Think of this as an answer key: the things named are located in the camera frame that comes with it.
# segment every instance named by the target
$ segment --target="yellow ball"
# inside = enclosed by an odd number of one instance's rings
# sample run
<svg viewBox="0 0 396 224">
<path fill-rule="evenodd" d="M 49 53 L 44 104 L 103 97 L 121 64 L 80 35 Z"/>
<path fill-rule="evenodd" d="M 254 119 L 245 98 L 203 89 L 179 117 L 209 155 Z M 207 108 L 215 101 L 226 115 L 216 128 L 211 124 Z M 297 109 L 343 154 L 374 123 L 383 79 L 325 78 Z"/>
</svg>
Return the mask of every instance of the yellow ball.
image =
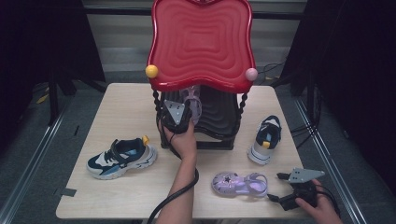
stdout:
<svg viewBox="0 0 396 224">
<path fill-rule="evenodd" d="M 146 67 L 146 76 L 154 78 L 158 75 L 158 68 L 154 64 L 150 64 Z"/>
</svg>

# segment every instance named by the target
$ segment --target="yellow sneaker tongue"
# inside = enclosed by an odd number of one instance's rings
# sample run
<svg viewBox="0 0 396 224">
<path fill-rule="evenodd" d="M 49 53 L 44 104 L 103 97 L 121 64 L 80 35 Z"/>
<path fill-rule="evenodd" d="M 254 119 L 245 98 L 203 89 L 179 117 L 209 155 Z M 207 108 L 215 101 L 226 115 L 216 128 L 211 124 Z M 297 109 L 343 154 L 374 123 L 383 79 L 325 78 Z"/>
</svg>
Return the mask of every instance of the yellow sneaker tongue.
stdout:
<svg viewBox="0 0 396 224">
<path fill-rule="evenodd" d="M 262 142 L 262 147 L 268 148 L 268 147 L 270 147 L 270 143 L 263 141 Z"/>
</svg>

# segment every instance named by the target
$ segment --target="pink ball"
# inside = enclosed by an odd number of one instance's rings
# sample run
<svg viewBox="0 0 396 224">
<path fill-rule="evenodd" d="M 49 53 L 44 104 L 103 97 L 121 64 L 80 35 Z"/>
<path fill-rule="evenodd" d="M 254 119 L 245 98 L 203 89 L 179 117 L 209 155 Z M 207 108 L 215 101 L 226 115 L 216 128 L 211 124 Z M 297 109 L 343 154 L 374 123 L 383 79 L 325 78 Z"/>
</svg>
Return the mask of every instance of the pink ball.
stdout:
<svg viewBox="0 0 396 224">
<path fill-rule="evenodd" d="M 245 76 L 247 77 L 247 80 L 254 81 L 254 80 L 256 80 L 258 74 L 259 73 L 257 72 L 257 70 L 255 68 L 249 68 L 246 71 Z"/>
</svg>

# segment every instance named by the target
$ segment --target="shoe sole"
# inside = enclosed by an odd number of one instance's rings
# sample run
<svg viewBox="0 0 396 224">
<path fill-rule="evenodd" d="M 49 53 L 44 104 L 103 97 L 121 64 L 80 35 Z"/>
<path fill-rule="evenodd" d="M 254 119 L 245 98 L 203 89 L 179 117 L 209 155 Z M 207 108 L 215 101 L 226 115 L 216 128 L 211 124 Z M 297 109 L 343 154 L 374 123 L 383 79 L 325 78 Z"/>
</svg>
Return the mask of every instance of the shoe sole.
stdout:
<svg viewBox="0 0 396 224">
<path fill-rule="evenodd" d="M 260 153 L 258 153 L 256 150 L 254 150 L 253 146 L 251 146 L 248 150 L 247 150 L 247 156 L 254 162 L 260 164 L 260 165 L 265 165 L 268 164 L 268 162 L 270 162 L 271 160 L 271 156 L 266 156 L 263 157 L 262 155 L 260 155 Z"/>
<path fill-rule="evenodd" d="M 133 161 L 128 163 L 128 165 L 123 168 L 119 169 L 117 172 L 110 174 L 110 175 L 96 175 L 90 172 L 91 176 L 95 177 L 96 179 L 102 179 L 102 180 L 110 180 L 110 179 L 115 179 L 118 178 L 122 175 L 125 174 L 130 169 L 143 169 L 146 167 L 149 167 L 152 163 L 157 160 L 157 149 L 155 147 L 152 147 L 148 145 L 150 153 L 145 159 L 139 159 L 138 161 Z"/>
</svg>

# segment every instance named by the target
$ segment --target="wooden table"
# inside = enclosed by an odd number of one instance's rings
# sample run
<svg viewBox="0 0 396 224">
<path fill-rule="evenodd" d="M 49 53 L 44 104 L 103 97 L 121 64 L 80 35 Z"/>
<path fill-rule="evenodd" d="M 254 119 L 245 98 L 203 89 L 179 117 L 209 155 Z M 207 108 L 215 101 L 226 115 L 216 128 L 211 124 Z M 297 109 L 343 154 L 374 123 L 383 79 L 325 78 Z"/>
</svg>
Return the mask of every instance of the wooden table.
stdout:
<svg viewBox="0 0 396 224">
<path fill-rule="evenodd" d="M 59 218 L 148 218 L 153 209 L 166 198 L 179 165 L 179 159 L 161 148 L 155 124 L 155 105 L 149 84 L 110 84 L 90 132 L 67 184 L 76 189 L 74 197 L 63 196 L 56 215 Z M 258 125 L 270 115 L 279 117 L 282 140 L 269 164 L 261 166 L 248 158 Z M 158 148 L 157 160 L 148 168 L 129 170 L 113 180 L 91 177 L 86 168 L 89 158 L 108 150 L 114 139 L 135 139 L 146 134 Z M 198 151 L 197 169 L 200 180 L 195 186 L 194 218 L 297 218 L 306 217 L 302 209 L 285 212 L 268 198 L 237 196 L 225 198 L 211 188 L 213 177 L 222 171 L 240 176 L 254 172 L 268 178 L 269 193 L 286 196 L 291 186 L 276 177 L 290 173 L 302 163 L 290 135 L 279 101 L 273 88 L 253 86 L 248 94 L 245 112 L 233 150 Z"/>
</svg>

